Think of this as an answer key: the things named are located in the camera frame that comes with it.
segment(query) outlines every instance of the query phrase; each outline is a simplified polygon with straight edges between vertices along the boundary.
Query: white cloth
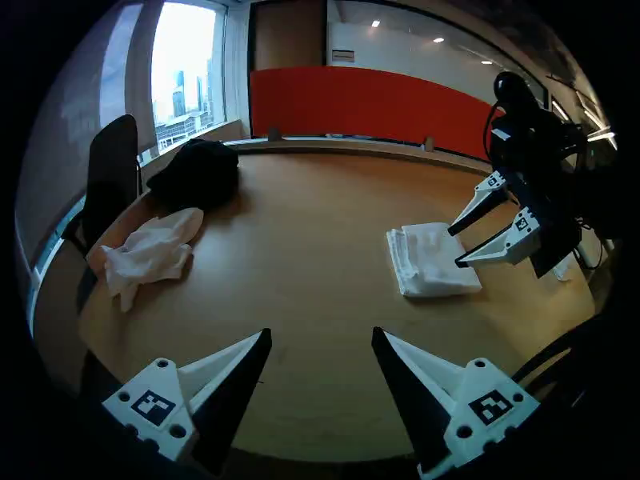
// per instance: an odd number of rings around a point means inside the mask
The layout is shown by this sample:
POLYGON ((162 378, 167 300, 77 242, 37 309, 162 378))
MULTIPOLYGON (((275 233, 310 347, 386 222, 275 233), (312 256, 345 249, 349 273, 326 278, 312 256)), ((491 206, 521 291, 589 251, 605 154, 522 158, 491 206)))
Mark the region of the white cloth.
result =
POLYGON ((465 253, 446 223, 404 226, 386 233, 400 293, 407 297, 444 297, 480 291, 471 267, 458 268, 455 259, 465 253))
POLYGON ((106 283, 111 297, 120 294, 120 309, 134 304, 138 285, 164 278, 180 278, 191 255, 191 240, 204 213, 186 208, 164 218, 152 218, 133 232, 119 248, 102 246, 106 255, 106 283))

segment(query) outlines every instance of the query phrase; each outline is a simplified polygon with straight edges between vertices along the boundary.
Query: window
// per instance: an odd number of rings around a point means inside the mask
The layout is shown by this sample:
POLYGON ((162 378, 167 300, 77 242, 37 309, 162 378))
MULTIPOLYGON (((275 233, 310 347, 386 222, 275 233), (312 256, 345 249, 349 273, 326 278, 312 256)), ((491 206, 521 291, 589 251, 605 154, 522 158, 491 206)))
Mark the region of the window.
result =
POLYGON ((158 145, 143 162, 226 120, 222 91, 225 7, 166 2, 155 33, 151 97, 158 145))

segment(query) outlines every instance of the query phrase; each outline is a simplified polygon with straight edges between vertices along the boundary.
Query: office chair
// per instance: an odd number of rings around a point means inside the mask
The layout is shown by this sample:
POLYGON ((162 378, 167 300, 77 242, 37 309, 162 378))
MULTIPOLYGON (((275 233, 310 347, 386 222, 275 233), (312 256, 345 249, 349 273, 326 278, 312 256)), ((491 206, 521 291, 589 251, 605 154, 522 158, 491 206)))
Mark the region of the office chair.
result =
MULTIPOLYGON (((62 238, 71 242, 83 257, 142 192, 137 156, 138 128, 135 118, 128 114, 113 120, 91 142, 85 205, 62 232, 62 238)), ((87 267, 78 286, 78 312, 96 281, 87 267)))

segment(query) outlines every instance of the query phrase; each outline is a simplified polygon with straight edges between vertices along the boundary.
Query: red partition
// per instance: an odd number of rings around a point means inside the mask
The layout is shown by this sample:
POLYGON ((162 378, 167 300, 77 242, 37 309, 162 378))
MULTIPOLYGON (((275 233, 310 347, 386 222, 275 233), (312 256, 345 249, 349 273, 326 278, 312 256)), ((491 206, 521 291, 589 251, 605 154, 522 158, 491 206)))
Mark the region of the red partition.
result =
POLYGON ((482 129, 491 106, 406 75, 340 66, 251 73, 253 135, 347 134, 422 143, 486 158, 482 129))

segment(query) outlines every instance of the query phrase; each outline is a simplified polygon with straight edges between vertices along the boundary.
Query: building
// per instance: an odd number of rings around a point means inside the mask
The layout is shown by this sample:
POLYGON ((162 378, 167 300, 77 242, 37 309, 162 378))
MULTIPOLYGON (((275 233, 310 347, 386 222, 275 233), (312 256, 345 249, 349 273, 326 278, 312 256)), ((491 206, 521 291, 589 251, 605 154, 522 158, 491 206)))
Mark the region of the building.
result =
POLYGON ((175 85, 176 87, 182 87, 182 91, 185 89, 185 72, 184 70, 180 70, 175 75, 175 85))
POLYGON ((183 116, 185 113, 185 93, 178 88, 174 91, 174 119, 183 116))
POLYGON ((158 102, 152 102, 151 109, 154 112, 154 125, 157 125, 158 124, 158 102))
POLYGON ((191 112, 156 125, 158 148, 162 151, 177 142, 193 137, 197 132, 208 127, 208 118, 207 112, 191 112))
POLYGON ((202 101, 202 79, 200 77, 197 77, 195 79, 195 84, 196 84, 196 88, 198 89, 198 110, 202 111, 202 104, 204 103, 202 101))
POLYGON ((214 120, 214 61, 210 58, 206 61, 206 100, 209 103, 209 115, 211 122, 214 120))

